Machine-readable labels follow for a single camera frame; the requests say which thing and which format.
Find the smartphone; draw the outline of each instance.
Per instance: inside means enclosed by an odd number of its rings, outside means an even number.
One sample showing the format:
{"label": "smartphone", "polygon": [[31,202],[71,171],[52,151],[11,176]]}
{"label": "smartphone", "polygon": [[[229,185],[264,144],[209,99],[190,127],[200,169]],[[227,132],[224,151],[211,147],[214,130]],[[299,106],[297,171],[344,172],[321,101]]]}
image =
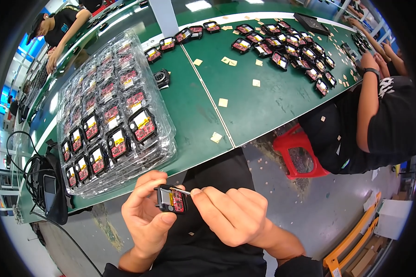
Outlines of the smartphone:
{"label": "smartphone", "polygon": [[45,191],[45,214],[48,214],[54,204],[55,194],[57,193],[57,180],[54,176],[43,175],[43,188]]}

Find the person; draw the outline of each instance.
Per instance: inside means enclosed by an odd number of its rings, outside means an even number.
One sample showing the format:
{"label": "person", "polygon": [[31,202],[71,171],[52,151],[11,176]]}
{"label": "person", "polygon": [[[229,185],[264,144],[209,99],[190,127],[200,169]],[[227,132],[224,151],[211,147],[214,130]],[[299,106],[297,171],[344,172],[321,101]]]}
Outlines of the person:
{"label": "person", "polygon": [[267,200],[254,191],[241,148],[187,171],[178,185],[191,191],[183,215],[155,207],[154,188],[166,182],[156,170],[137,180],[122,206],[134,247],[103,276],[264,277],[264,249],[277,259],[276,277],[323,276],[299,239],[266,218]]}
{"label": "person", "polygon": [[302,115],[299,124],[321,166],[357,174],[416,155],[416,90],[405,76],[380,79],[366,52],[362,85]]}
{"label": "person", "polygon": [[57,14],[40,13],[34,19],[31,31],[28,33],[26,45],[35,37],[44,36],[46,43],[52,49],[48,52],[49,61],[46,65],[48,73],[53,73],[66,43],[77,33],[80,27],[90,18],[91,13],[86,9],[78,9],[66,5]]}
{"label": "person", "polygon": [[18,99],[14,99],[11,102],[11,105],[9,106],[9,112],[13,115],[13,116],[17,116],[17,110],[18,110]]}
{"label": "person", "polygon": [[388,40],[387,43],[382,42],[381,45],[379,45],[379,43],[370,35],[370,33],[358,20],[349,18],[348,21],[367,37],[368,42],[370,42],[376,52],[382,56],[383,60],[387,63],[388,71],[391,76],[408,76],[407,69],[405,68],[405,64],[401,58],[402,55],[399,50],[398,54],[395,54],[393,49],[391,49],[391,44]]}

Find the cardboard box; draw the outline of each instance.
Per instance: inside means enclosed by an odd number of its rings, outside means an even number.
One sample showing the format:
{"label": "cardboard box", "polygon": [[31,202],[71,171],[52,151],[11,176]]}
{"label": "cardboard box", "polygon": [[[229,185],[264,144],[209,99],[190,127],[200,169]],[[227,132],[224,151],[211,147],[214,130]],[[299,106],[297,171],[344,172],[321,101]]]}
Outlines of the cardboard box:
{"label": "cardboard box", "polygon": [[353,277],[360,277],[366,270],[367,266],[372,265],[374,260],[376,259],[377,253],[374,252],[372,249],[366,250],[367,252],[362,257],[362,259],[358,262],[358,264],[351,270],[351,275]]}

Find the black cable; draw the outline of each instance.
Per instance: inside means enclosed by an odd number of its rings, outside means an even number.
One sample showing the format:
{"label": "black cable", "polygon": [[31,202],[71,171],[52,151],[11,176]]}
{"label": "black cable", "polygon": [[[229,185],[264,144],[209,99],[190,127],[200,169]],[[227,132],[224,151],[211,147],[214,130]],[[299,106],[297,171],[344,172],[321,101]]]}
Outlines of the black cable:
{"label": "black cable", "polygon": [[103,277],[103,275],[100,273],[100,271],[99,271],[99,269],[95,266],[95,264],[91,261],[91,259],[88,257],[88,255],[86,255],[86,253],[83,251],[83,249],[78,245],[78,243],[72,238],[72,236],[70,235],[70,234],[68,234],[68,232],[65,230],[65,229],[63,229],[60,225],[58,225],[56,222],[54,222],[54,221],[52,221],[52,220],[50,220],[50,219],[47,219],[46,217],[44,217],[43,215],[41,215],[41,214],[38,214],[38,213],[36,213],[36,212],[33,212],[32,210],[34,209],[34,207],[31,209],[31,212],[29,213],[29,214],[35,214],[35,215],[38,215],[39,217],[41,217],[42,219],[44,219],[44,220],[46,220],[46,221],[48,221],[48,222],[50,222],[50,223],[52,223],[52,224],[54,224],[54,225],[56,225],[58,228],[60,228],[60,230],[62,230],[63,232],[65,232],[65,234],[67,234],[67,236],[72,240],[72,242],[77,246],[77,248],[80,250],[80,252],[82,252],[82,254],[85,256],[85,258],[87,258],[88,259],[88,261],[89,261],[89,263],[91,263],[91,265],[94,267],[94,269],[98,272],[98,274],[99,274],[99,276],[101,276],[101,277]]}

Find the black sleeve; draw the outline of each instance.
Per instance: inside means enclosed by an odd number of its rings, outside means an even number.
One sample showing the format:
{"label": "black sleeve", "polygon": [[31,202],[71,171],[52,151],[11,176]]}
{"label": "black sleeve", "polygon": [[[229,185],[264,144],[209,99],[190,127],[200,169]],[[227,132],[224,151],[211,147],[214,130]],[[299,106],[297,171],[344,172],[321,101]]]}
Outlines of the black sleeve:
{"label": "black sleeve", "polygon": [[322,264],[309,257],[293,258],[276,269],[275,277],[323,277]]}
{"label": "black sleeve", "polygon": [[110,263],[106,264],[105,271],[103,272],[103,277],[139,277],[142,275],[143,273],[132,273],[120,270]]}

